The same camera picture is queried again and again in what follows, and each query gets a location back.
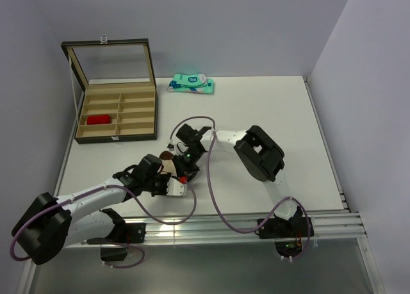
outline red object in box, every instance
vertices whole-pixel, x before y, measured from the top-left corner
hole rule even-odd
[[[95,124],[109,124],[111,123],[111,118],[109,115],[98,115],[98,116],[89,116],[87,118],[87,125],[93,126]]]

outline tabletop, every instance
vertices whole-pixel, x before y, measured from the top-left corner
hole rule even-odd
[[[158,78],[158,139],[142,142],[79,145],[73,140],[58,195],[97,185],[148,153],[167,149],[171,130],[183,119],[206,115],[217,129],[244,130],[261,126],[285,153],[284,174],[292,197],[308,211],[343,209],[340,193],[320,134],[304,80],[300,76],[213,78],[215,93],[167,92],[170,78]],[[187,122],[195,129],[209,126],[204,119]],[[198,196],[195,215],[214,215],[205,175],[205,156],[192,185]],[[239,157],[213,152],[211,179],[223,213],[268,212],[273,205],[263,185],[253,179]],[[151,197],[142,193],[144,206],[157,216],[182,216],[192,209],[193,198]],[[111,206],[122,216],[145,216],[134,200]]]

